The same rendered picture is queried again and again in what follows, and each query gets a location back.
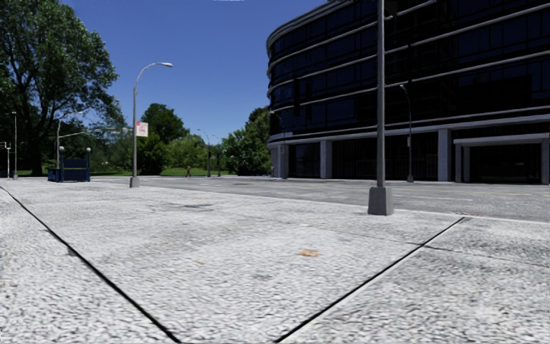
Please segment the dark glass building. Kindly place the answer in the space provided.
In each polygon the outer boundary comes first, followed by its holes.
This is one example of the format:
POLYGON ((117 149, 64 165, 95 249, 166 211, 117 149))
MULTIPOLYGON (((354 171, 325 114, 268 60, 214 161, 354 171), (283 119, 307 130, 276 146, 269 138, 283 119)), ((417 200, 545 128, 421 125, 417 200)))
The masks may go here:
MULTIPOLYGON (((550 184, 550 0, 390 0, 385 177, 550 184)), ((377 0, 332 0, 275 29, 276 177, 374 179, 377 0)))

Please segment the tree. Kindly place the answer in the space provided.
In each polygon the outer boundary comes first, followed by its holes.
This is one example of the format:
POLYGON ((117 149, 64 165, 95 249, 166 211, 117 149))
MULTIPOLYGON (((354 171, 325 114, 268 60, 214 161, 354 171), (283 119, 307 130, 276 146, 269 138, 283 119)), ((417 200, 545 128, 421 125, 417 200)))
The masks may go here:
POLYGON ((60 0, 0 0, 0 112, 17 114, 32 175, 66 113, 95 112, 122 125, 118 78, 105 42, 60 0))

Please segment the grey street lamp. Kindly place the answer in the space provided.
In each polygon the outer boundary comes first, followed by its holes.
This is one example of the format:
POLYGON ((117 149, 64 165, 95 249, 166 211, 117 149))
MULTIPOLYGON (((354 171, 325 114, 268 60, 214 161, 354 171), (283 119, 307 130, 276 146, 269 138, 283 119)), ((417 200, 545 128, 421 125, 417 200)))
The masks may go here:
POLYGON ((68 112, 68 113, 64 113, 63 115, 61 115, 58 119, 57 119, 57 134, 56 134, 56 169, 58 170, 59 169, 59 154, 60 154, 60 142, 59 142, 59 139, 60 138, 65 138, 65 137, 70 137, 70 136, 73 136, 73 135, 79 135, 79 134, 83 134, 85 133, 84 132, 78 132, 78 133, 71 133, 71 134, 68 134, 68 135, 62 135, 60 136, 59 135, 59 132, 60 132, 60 127, 61 127, 61 123, 62 123, 62 119, 67 117, 68 115, 83 115, 85 112, 83 110, 80 110, 80 111, 72 111, 72 112, 68 112))
POLYGON ((148 64, 144 68, 141 69, 140 73, 138 74, 135 86, 133 88, 132 92, 132 176, 130 177, 130 188, 138 188, 140 186, 140 179, 138 177, 137 172, 137 115, 136 115, 136 100, 137 100, 137 93, 138 93, 138 83, 140 80, 141 75, 146 71, 148 68, 155 66, 155 65, 162 65, 165 67, 173 68, 173 64, 170 62, 154 62, 151 64, 148 64))
POLYGON ((404 84, 400 84, 400 89, 405 93, 407 98, 407 108, 408 108, 408 137, 407 137, 407 146, 408 146, 408 175, 407 182, 413 183, 413 143, 412 143, 412 109, 410 103, 410 97, 408 95, 407 88, 404 84))
POLYGON ((18 179, 18 172, 17 172, 17 148, 18 148, 18 131, 17 131, 17 112, 12 111, 12 115, 14 116, 14 172, 12 179, 16 181, 18 179))

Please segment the sign on a post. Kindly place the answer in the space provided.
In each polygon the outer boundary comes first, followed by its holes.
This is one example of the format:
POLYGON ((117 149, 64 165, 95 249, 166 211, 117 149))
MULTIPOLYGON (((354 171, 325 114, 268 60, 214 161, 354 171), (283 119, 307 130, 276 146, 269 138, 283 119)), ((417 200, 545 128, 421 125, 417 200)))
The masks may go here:
POLYGON ((10 161, 10 151, 11 151, 11 143, 6 141, 0 141, 0 148, 6 151, 6 173, 5 176, 7 178, 11 175, 11 161, 10 161))

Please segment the trees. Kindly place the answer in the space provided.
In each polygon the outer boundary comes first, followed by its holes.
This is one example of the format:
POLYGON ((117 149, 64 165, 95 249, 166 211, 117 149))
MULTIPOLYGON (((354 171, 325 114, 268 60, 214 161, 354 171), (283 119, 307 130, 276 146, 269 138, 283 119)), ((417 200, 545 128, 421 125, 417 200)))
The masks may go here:
MULTIPOLYGON (((207 167, 206 137, 192 134, 167 105, 152 103, 142 120, 149 125, 149 136, 137 140, 137 172, 160 175, 171 169, 207 167)), ((245 125, 211 141, 211 170, 237 174, 265 174, 271 168, 269 149, 269 108, 254 109, 245 125)))

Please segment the traffic light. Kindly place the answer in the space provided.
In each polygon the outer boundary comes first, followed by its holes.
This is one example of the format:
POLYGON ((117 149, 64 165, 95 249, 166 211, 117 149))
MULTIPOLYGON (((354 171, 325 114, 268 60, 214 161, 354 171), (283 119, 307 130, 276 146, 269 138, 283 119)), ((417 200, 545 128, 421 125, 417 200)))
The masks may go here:
POLYGON ((204 131, 200 128, 198 128, 197 130, 206 136, 206 140, 207 140, 206 141, 207 142, 207 174, 206 174, 206 177, 210 178, 211 177, 211 141, 210 141, 210 137, 208 136, 206 131, 204 131))

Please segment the grey pole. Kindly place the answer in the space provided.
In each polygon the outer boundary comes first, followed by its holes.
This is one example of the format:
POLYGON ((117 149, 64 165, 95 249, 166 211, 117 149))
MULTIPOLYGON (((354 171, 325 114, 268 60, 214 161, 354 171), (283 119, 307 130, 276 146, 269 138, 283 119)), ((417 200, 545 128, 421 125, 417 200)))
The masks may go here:
POLYGON ((377 0, 377 160, 376 185, 370 188, 367 212, 389 216, 394 213, 392 189, 385 178, 385 0, 377 0))

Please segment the dark stairway railing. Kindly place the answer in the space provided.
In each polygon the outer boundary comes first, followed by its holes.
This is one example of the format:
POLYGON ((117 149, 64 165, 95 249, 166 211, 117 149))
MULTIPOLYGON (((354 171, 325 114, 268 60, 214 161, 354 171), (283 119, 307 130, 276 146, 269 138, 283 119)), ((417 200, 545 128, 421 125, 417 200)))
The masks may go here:
POLYGON ((85 159, 63 158, 64 147, 58 148, 59 168, 48 168, 48 181, 53 182, 90 182, 90 153, 91 148, 86 148, 87 157, 85 159))

